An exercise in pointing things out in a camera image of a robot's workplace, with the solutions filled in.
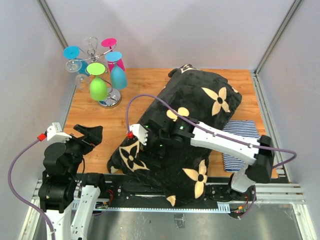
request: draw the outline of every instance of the wooden table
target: wooden table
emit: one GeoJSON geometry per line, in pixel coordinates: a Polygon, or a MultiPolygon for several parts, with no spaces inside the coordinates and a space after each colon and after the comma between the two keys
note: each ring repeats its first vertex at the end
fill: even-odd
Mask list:
{"type": "MultiPolygon", "coordinates": [[[[148,93],[158,95],[169,80],[170,68],[128,68],[125,70],[128,78],[128,87],[121,90],[121,103],[111,109],[102,108],[90,98],[89,92],[76,91],[64,131],[73,133],[76,137],[80,133],[73,130],[73,126],[80,124],[87,127],[103,126],[103,140],[92,152],[85,156],[86,173],[108,173],[107,162],[126,136],[125,111],[127,103],[137,94],[148,93]]],[[[248,70],[236,69],[204,69],[214,72],[228,79],[229,83],[242,94],[242,102],[235,111],[232,120],[254,120],[260,135],[266,134],[261,118],[254,86],[248,70]]],[[[131,104],[129,123],[136,123],[154,99],[139,97],[131,104]]],[[[209,157],[208,176],[229,177],[231,174],[224,171],[222,153],[212,151],[209,157]]]]}

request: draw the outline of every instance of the striped cloth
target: striped cloth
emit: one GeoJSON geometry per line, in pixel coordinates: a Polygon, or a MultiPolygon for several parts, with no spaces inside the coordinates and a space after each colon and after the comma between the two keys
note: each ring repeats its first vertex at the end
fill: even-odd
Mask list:
{"type": "MultiPolygon", "coordinates": [[[[225,125],[223,131],[242,137],[260,138],[253,120],[231,120],[225,125]]],[[[245,165],[240,159],[225,153],[222,154],[222,159],[226,172],[238,172],[245,165]]]]}

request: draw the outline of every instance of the wine glass base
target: wine glass base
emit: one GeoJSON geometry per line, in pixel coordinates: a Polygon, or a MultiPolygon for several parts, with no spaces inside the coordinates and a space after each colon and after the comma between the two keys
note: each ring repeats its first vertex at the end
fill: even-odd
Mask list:
{"type": "Polygon", "coordinates": [[[108,87],[108,92],[112,92],[109,94],[109,96],[104,101],[98,101],[98,104],[106,109],[112,109],[119,105],[119,103],[122,100],[122,95],[117,89],[112,89],[111,87],[108,87]]]}

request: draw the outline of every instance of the white wall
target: white wall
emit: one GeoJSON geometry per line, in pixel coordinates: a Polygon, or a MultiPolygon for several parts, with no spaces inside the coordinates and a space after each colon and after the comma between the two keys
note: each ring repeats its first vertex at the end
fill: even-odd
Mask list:
{"type": "Polygon", "coordinates": [[[320,237],[320,1],[304,1],[260,73],[281,147],[297,152],[287,165],[301,184],[320,237]]]}
{"type": "Polygon", "coordinates": [[[65,39],[117,38],[126,67],[255,69],[293,0],[47,0],[65,39]]]}
{"type": "MultiPolygon", "coordinates": [[[[15,240],[28,208],[8,187],[9,165],[51,122],[63,122],[74,81],[37,1],[2,1],[0,23],[0,238],[15,240]]],[[[47,145],[38,143],[13,169],[13,184],[28,200],[47,145]]]]}

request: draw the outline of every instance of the floral blanket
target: floral blanket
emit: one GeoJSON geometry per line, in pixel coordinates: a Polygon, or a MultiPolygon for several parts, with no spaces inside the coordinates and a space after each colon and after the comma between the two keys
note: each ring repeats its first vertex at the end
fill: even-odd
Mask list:
{"type": "MultiPolygon", "coordinates": [[[[190,64],[173,69],[171,78],[158,95],[180,115],[197,119],[222,130],[241,103],[241,94],[216,73],[198,70],[190,64]]],[[[138,123],[144,125],[150,116],[177,116],[154,100],[138,123]]],[[[124,174],[162,190],[173,207],[200,201],[204,196],[210,149],[189,144],[166,145],[164,157],[142,157],[142,146],[136,137],[125,138],[107,163],[110,173],[121,169],[124,174]]]]}

